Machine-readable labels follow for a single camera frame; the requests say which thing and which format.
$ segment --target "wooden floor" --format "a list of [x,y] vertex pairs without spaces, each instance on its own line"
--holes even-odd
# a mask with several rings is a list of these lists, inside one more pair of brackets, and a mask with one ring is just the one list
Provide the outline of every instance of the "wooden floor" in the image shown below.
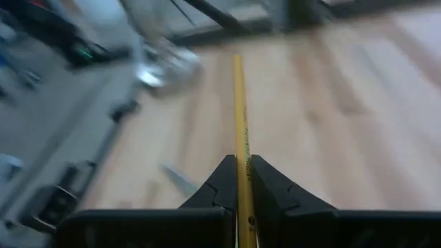
[[244,57],[249,139],[343,209],[441,209],[441,8],[197,50],[198,87],[140,92],[83,208],[174,208],[169,163],[202,184],[234,153],[232,55]]

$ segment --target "yellow pencil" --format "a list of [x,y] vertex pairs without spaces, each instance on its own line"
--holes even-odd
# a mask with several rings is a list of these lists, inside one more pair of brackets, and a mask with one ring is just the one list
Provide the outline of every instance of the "yellow pencil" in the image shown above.
[[240,248],[256,248],[256,226],[248,142],[245,77],[241,55],[234,55],[234,109],[236,114],[236,158],[238,172],[238,239]]

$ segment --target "clamp jaw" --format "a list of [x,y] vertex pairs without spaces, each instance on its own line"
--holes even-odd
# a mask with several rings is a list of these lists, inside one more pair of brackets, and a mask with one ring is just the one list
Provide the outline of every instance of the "clamp jaw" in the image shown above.
[[[54,247],[235,247],[236,157],[178,209],[92,210],[63,221]],[[260,247],[439,247],[441,213],[339,210],[252,156]]]

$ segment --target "black cable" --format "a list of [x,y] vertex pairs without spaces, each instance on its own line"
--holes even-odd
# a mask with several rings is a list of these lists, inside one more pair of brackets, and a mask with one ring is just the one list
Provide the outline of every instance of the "black cable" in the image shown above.
[[176,8],[178,8],[178,10],[181,12],[181,14],[185,17],[185,18],[187,18],[187,20],[194,26],[194,27],[196,27],[197,25],[192,21],[192,19],[184,12],[184,10],[183,9],[181,9],[181,7],[174,1],[174,0],[170,0],[172,3],[173,3],[173,5],[176,7]]
[[247,32],[247,29],[240,24],[238,20],[236,20],[231,15],[225,14],[224,12],[218,10],[213,5],[209,4],[204,0],[184,0],[186,3],[193,6],[197,10],[201,11],[203,14],[208,16],[210,19],[219,24],[222,28],[233,32]]

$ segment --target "shiny metal object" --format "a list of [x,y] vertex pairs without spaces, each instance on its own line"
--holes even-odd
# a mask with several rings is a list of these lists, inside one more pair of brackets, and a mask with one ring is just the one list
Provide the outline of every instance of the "shiny metal object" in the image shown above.
[[176,87],[194,78],[200,62],[193,52],[164,38],[164,0],[120,0],[141,36],[135,51],[136,76],[151,90]]
[[196,193],[196,191],[198,191],[199,187],[191,183],[191,181],[184,174],[178,172],[171,165],[161,164],[160,167],[184,196],[190,197]]

